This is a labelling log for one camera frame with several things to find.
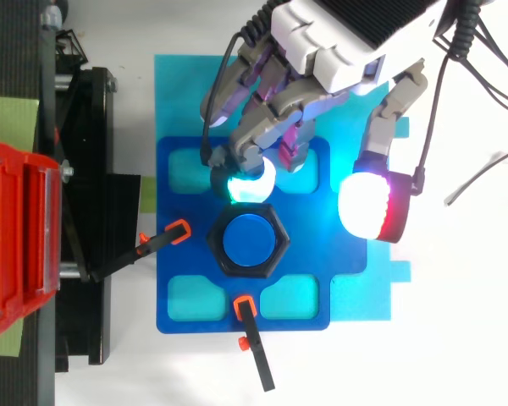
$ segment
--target metal rod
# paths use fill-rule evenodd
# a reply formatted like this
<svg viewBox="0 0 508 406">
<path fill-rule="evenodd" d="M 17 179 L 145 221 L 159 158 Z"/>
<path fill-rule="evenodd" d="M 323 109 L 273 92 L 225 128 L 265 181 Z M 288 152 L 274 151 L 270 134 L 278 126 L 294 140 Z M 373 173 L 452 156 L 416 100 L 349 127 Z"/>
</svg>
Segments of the metal rod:
<svg viewBox="0 0 508 406">
<path fill-rule="evenodd" d="M 60 279 L 80 279 L 79 268 L 75 262 L 62 262 L 60 264 Z"/>
<path fill-rule="evenodd" d="M 73 77 L 72 74 L 56 74 L 54 77 L 54 90 L 68 91 L 69 84 Z"/>
</svg>

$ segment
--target blue tray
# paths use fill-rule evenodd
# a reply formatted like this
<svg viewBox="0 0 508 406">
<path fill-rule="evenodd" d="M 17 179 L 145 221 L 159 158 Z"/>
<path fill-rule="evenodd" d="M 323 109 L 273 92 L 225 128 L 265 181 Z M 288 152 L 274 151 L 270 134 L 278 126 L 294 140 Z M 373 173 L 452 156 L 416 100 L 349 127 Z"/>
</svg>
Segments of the blue tray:
<svg viewBox="0 0 508 406">
<path fill-rule="evenodd" d="M 283 260 L 268 279 L 226 277 L 206 236 L 224 205 L 213 196 L 199 162 L 199 102 L 218 69 L 219 57 L 157 56 L 157 228 L 177 218 L 192 226 L 186 242 L 157 257 L 157 326 L 162 332 L 242 330 L 231 303 L 254 297 L 261 330 L 320 330 L 331 320 L 388 320 L 391 283 L 410 281 L 410 267 L 392 262 L 389 246 L 350 236 L 337 214 L 340 181 L 351 172 L 367 116 L 387 86 L 352 97 L 317 122 L 317 138 L 300 172 L 277 168 L 273 204 L 290 235 Z M 237 125 L 212 130 L 213 144 Z M 408 122 L 399 122 L 401 136 Z M 276 150 L 266 154 L 278 163 Z"/>
</svg>

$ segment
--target black hex nut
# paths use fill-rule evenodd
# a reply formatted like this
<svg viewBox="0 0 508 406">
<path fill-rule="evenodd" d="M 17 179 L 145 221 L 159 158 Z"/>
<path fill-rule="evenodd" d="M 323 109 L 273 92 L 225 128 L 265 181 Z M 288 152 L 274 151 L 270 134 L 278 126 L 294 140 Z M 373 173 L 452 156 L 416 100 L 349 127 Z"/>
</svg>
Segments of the black hex nut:
<svg viewBox="0 0 508 406">
<path fill-rule="evenodd" d="M 224 232 L 228 225 L 244 214 L 256 214 L 271 224 L 275 235 L 275 246 L 265 262 L 256 266 L 241 266 L 233 262 L 224 250 Z M 207 235 L 207 243 L 220 269 L 229 277 L 270 277 L 290 245 L 282 222 L 273 206 L 260 203 L 234 203 L 224 208 Z"/>
</svg>

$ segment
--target red storage bin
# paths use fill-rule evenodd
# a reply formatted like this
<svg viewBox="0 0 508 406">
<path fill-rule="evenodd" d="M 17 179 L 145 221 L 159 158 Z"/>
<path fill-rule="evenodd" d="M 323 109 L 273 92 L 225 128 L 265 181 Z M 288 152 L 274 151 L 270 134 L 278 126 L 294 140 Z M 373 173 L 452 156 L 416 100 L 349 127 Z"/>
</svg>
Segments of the red storage bin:
<svg viewBox="0 0 508 406">
<path fill-rule="evenodd" d="M 0 333 L 58 289 L 61 188 L 54 160 L 0 144 Z"/>
<path fill-rule="evenodd" d="M 25 154 L 23 311 L 42 307 L 60 282 L 62 179 L 51 158 Z"/>
<path fill-rule="evenodd" d="M 23 161 L 0 144 L 0 333 L 23 315 Z"/>
</svg>

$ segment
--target white table surface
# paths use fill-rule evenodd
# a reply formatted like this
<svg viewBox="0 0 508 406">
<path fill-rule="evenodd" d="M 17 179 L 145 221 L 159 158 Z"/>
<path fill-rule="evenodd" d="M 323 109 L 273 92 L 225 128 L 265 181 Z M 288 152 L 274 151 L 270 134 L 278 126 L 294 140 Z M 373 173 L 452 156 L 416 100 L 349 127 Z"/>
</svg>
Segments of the white table surface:
<svg viewBox="0 0 508 406">
<path fill-rule="evenodd" d="M 70 0 L 92 66 L 119 80 L 117 173 L 154 176 L 155 54 L 221 54 L 261 2 Z M 483 18 L 508 56 L 508 0 Z M 411 138 L 392 149 L 411 173 L 427 127 L 442 52 L 426 49 L 428 93 L 410 110 Z M 480 43 L 470 60 L 508 91 L 508 72 Z M 508 112 L 462 67 L 444 82 L 428 180 L 413 199 L 406 234 L 393 247 L 412 263 L 393 287 L 393 320 L 341 322 L 323 332 L 271 332 L 262 339 L 277 389 L 263 393 L 240 334 L 163 335 L 156 320 L 156 259 L 113 276 L 112 353 L 103 366 L 70 359 L 57 375 L 58 406 L 254 406 L 399 404 L 508 406 L 508 162 L 451 208 L 444 198 L 497 151 L 508 151 Z M 139 229 L 155 232 L 154 215 Z"/>
</svg>

